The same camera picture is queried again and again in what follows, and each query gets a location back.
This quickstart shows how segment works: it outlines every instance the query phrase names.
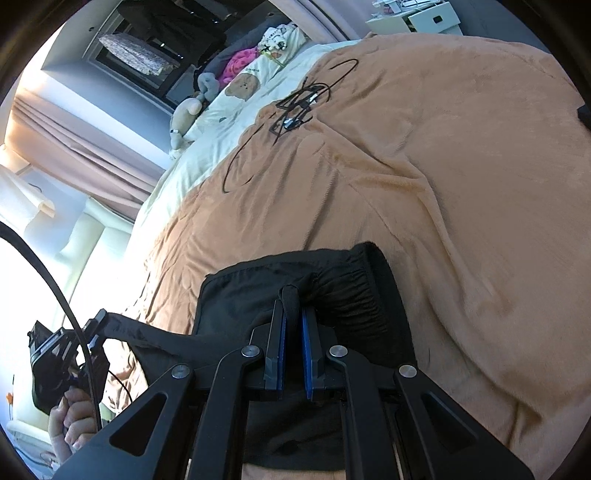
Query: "cartoon bear face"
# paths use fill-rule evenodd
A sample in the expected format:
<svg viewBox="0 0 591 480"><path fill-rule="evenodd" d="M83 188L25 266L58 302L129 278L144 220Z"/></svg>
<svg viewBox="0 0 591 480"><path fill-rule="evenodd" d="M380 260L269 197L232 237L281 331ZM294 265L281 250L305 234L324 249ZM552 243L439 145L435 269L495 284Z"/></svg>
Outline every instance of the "cartoon bear face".
<svg viewBox="0 0 591 480"><path fill-rule="evenodd" d="M226 87L226 95L248 100L260 87L261 82L254 75L241 73Z"/></svg>

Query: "nightstand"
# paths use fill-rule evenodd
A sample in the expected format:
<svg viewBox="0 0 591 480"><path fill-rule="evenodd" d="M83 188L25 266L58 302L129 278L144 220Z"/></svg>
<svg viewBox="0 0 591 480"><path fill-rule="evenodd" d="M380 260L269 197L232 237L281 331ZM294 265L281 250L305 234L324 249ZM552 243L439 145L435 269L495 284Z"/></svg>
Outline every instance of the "nightstand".
<svg viewBox="0 0 591 480"><path fill-rule="evenodd" d="M427 4L425 7L417 5L398 14L372 18L366 24L378 35L410 32L463 35L460 20L449 2Z"/></svg>

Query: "finger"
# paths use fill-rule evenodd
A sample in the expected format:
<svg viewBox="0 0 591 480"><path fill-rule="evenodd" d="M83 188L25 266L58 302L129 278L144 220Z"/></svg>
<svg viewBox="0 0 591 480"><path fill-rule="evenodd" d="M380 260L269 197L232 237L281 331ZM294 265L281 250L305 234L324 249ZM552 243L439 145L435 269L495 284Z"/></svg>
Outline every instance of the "finger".
<svg viewBox="0 0 591 480"><path fill-rule="evenodd" d="M71 388L68 391L66 391L64 395L68 399L68 402L70 402L70 405L77 401L90 401L88 393L79 388Z"/></svg>
<svg viewBox="0 0 591 480"><path fill-rule="evenodd" d="M66 433L66 443L73 445L80 435L83 433L96 433L96 425L94 419L82 419L75 421Z"/></svg>
<svg viewBox="0 0 591 480"><path fill-rule="evenodd" d="M95 436L94 433L83 433L82 435L80 435L78 437L78 440L76 440L74 442L74 444L72 445L72 448L74 450L80 450L84 445L86 445L90 439Z"/></svg>
<svg viewBox="0 0 591 480"><path fill-rule="evenodd" d="M53 407L49 413L49 424L47 425L47 433L49 437L57 437L63 435L63 424L68 412L68 402L62 397L57 407Z"/></svg>
<svg viewBox="0 0 591 480"><path fill-rule="evenodd" d="M93 413L94 408L92 407L92 403L90 401L79 401L73 403L70 405L70 408L66 414L66 418L64 419L64 427L68 429L75 421L89 417L94 418Z"/></svg>

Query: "human hand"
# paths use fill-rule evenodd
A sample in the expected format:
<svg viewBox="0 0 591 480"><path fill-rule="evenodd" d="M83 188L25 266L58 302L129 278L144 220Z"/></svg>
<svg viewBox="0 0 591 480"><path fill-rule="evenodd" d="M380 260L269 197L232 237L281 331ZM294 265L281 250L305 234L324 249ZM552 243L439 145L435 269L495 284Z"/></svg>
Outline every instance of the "human hand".
<svg viewBox="0 0 591 480"><path fill-rule="evenodd" d="M79 388L65 392L60 404L51 409L47 431L60 463L68 460L73 451L81 449L96 433L93 413L90 397Z"/></svg>

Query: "gray floor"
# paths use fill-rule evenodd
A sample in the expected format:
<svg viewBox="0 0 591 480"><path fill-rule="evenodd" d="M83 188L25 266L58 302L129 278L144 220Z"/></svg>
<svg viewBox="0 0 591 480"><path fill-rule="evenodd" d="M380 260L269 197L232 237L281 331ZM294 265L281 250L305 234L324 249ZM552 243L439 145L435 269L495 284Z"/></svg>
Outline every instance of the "gray floor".
<svg viewBox="0 0 591 480"><path fill-rule="evenodd" d="M464 35L520 42L548 52L521 20L496 0L448 0L460 19Z"/></svg>

